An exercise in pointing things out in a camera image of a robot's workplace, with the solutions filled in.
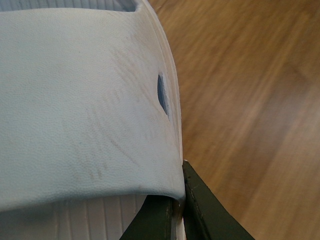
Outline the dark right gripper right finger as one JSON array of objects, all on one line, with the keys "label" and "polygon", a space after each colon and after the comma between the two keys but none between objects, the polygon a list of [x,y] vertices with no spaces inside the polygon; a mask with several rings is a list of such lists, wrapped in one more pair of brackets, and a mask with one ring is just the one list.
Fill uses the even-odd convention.
[{"label": "dark right gripper right finger", "polygon": [[188,161],[184,161],[185,207],[183,221],[188,240],[252,240],[228,213]]}]

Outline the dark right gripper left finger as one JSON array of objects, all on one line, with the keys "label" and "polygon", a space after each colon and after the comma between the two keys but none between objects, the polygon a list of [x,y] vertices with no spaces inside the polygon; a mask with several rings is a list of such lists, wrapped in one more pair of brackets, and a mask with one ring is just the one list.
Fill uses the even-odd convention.
[{"label": "dark right gripper left finger", "polygon": [[172,235],[173,200],[167,196],[148,195],[122,240],[169,240]]}]

